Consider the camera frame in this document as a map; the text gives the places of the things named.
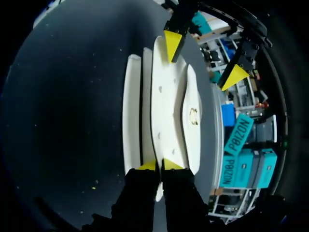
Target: yellow triangle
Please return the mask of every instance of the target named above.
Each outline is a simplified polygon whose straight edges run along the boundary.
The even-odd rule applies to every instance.
[[[231,86],[248,76],[249,74],[246,71],[244,71],[239,65],[235,64],[231,74],[227,78],[224,86],[222,87],[222,91],[225,91],[226,89],[230,88]]]
[[[172,63],[173,57],[177,51],[180,40],[182,39],[182,35],[168,30],[165,30],[164,34],[165,34],[169,62]]]
[[[170,169],[183,169],[183,167],[179,166],[178,164],[164,158],[164,170],[170,170]]]
[[[152,160],[148,163],[145,163],[143,164],[141,167],[138,168],[138,170],[146,170],[146,169],[149,169],[149,170],[155,170],[155,163],[156,163],[156,160]]]

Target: teal label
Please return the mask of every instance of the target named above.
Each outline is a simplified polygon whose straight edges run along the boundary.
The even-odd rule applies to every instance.
[[[240,153],[249,136],[253,122],[254,120],[246,115],[240,114],[238,116],[236,125],[224,147],[225,152],[233,156],[237,156]]]
[[[237,170],[237,157],[225,154],[222,162],[220,187],[233,187]]]

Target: gray table surface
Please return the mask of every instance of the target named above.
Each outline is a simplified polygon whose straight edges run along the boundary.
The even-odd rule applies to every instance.
[[[2,94],[3,150],[21,202],[42,226],[51,228],[33,204],[36,196],[78,228],[92,222],[92,213],[110,216],[124,186],[127,57],[152,49],[169,17],[152,0],[66,0],[25,40]],[[211,88],[191,36],[182,55],[197,74],[202,100],[196,186],[207,202],[215,156]],[[165,230],[161,200],[154,231]]]

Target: teal box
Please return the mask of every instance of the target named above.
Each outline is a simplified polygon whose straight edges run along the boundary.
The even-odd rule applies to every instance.
[[[253,151],[243,149],[238,155],[237,172],[234,187],[246,188],[249,183],[253,163]]]
[[[240,114],[237,118],[233,131],[224,146],[224,151],[237,156],[242,150],[249,133],[251,131],[254,120],[249,116]]]
[[[223,155],[220,187],[233,187],[237,171],[237,156]]]
[[[257,187],[263,189],[268,188],[272,175],[274,174],[277,155],[272,149],[262,149],[261,155],[264,157],[264,163]]]

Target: white plastic part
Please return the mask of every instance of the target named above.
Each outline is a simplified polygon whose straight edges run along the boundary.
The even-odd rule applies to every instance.
[[[176,63],[170,64],[165,39],[157,37],[153,56],[151,127],[159,168],[163,158],[183,168],[189,167],[181,114],[186,76],[184,59],[179,56]]]
[[[151,79],[152,79],[153,52],[144,48],[143,52],[143,94],[142,94],[142,114],[141,114],[141,142],[143,163],[151,162],[155,159],[155,151],[151,138],[150,125],[150,104],[151,104]],[[159,202],[163,197],[162,183],[158,186],[155,200]]]
[[[126,65],[122,106],[125,174],[131,168],[140,167],[140,69],[141,58],[130,55]]]
[[[197,90],[197,77],[191,65],[187,70],[187,88],[183,100],[183,134],[189,167],[196,174],[200,165],[201,107]]]

